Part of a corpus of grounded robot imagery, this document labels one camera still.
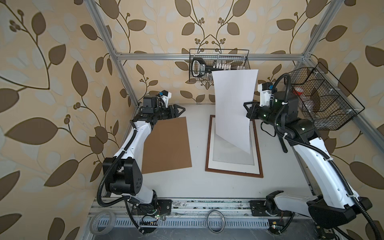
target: black wire mesh basket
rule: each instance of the black wire mesh basket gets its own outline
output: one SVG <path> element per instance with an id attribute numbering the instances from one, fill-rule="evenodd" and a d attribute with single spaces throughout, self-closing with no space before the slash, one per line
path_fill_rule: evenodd
<path id="1" fill-rule="evenodd" d="M 325 74 L 333 78 L 328 82 Z M 338 130 L 365 107 L 324 65 L 290 72 L 292 91 L 299 96 L 304 117 L 318 130 Z"/>
<path id="2" fill-rule="evenodd" d="M 212 71 L 250 69 L 249 50 L 199 49 L 189 50 L 189 81 L 213 85 Z"/>

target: wallpaper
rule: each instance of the wallpaper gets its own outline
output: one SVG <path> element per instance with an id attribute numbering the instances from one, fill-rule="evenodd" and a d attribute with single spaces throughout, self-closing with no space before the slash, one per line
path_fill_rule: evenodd
<path id="1" fill-rule="evenodd" d="M 327 0 L 96 0 L 122 53 L 302 53 Z"/>
<path id="2" fill-rule="evenodd" d="M 325 31 L 312 57 L 340 79 L 366 107 L 361 113 L 384 134 L 384 2 L 346 0 Z M 353 122 L 323 132 L 326 146 L 352 187 L 373 203 L 368 212 L 382 231 L 384 223 L 384 156 Z M 374 240 L 365 218 L 346 224 L 354 239 Z"/>
<path id="3" fill-rule="evenodd" d="M 155 95 L 162 90 L 172 93 L 169 100 L 172 104 L 215 102 L 213 82 L 202 81 L 202 78 L 190 79 L 188 63 L 185 61 L 127 60 L 124 67 L 141 102 L 144 96 Z M 292 71 L 293 67 L 292 61 L 250 61 L 251 69 L 259 69 L 259 83 L 274 82 L 281 74 Z M 282 87 L 283 81 L 279 83 L 278 89 Z M 254 99 L 260 99 L 258 92 L 255 92 Z"/>
<path id="4" fill-rule="evenodd" d="M 85 4 L 0 0 L 0 31 L 0 239 L 79 238 L 129 96 Z"/>

